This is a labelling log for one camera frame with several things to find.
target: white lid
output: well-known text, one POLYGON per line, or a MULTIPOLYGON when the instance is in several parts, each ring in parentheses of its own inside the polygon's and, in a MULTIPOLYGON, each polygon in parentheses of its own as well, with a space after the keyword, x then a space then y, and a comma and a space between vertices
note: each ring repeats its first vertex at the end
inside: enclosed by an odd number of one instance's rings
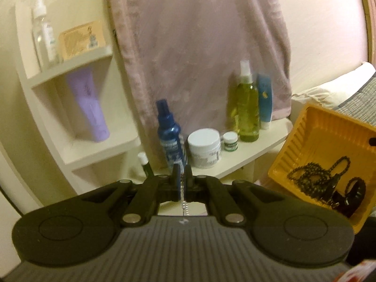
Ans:
POLYGON ((270 122, 263 122, 260 121, 261 129, 269 129, 270 128, 270 122))
POLYGON ((34 18, 47 15, 47 8, 46 8, 46 5, 44 5, 43 0, 36 0, 35 6, 33 9, 33 14, 34 14, 34 18))
POLYGON ((147 159, 146 153, 144 151, 138 153, 137 157, 140 160, 141 165, 148 164, 149 160, 147 159))
POLYGON ((212 128, 202 128, 188 136, 189 149, 193 153, 205 153, 221 144, 219 132, 212 128))
POLYGON ((252 83, 252 74, 251 67, 249 66, 249 60, 240 61, 240 76, 242 77, 242 82, 248 84, 252 83))
POLYGON ((238 134, 236 132, 226 132, 223 135, 224 143, 235 143, 238 140, 238 134))

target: white pillow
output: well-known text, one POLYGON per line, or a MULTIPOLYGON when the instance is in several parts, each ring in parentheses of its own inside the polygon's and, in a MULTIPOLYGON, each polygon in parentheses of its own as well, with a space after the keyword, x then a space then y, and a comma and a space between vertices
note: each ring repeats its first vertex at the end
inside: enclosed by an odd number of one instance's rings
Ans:
POLYGON ((369 62, 363 64, 330 82, 293 94, 291 101, 291 121, 295 123, 306 103, 317 104, 333 109, 353 96, 376 72, 369 62))

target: yellow tray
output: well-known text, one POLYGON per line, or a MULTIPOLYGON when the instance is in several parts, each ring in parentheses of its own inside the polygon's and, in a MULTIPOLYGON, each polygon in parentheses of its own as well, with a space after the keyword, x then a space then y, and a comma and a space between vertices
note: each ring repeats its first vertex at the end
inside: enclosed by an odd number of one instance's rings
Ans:
MULTIPOLYGON (((329 208, 300 191, 287 178, 287 174, 309 162, 319 163, 329 169, 340 157, 348 156, 351 160, 350 168, 341 177, 337 190, 343 194, 353 177, 360 177, 366 183, 364 200, 349 218, 354 232, 358 233, 376 203, 376 147, 369 144, 372 137, 376 137, 376 127, 334 110, 307 104, 268 175, 300 199, 329 208)), ((344 168, 345 163, 341 163, 332 171, 332 175, 344 168)))

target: silver rivet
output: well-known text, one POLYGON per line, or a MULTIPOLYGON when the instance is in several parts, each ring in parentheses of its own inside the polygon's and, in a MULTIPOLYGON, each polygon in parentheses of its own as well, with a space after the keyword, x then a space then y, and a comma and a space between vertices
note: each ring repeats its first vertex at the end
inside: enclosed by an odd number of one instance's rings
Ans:
POLYGON ((129 213, 123 216, 123 221, 128 224, 135 224, 141 220, 141 216, 135 213, 129 213))
POLYGON ((238 224, 244 221, 244 216, 238 213, 231 213, 226 215, 226 220, 229 223, 238 224))

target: small white jar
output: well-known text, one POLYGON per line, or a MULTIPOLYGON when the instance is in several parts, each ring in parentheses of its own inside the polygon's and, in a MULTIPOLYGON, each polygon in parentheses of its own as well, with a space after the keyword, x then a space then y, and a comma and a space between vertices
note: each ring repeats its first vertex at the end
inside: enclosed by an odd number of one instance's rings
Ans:
POLYGON ((238 134, 236 132, 226 132, 223 135, 224 150, 236 151, 238 149, 238 134))
POLYGON ((188 144, 197 168, 210 168, 221 159, 221 137, 215 129, 196 130, 189 135, 188 144))

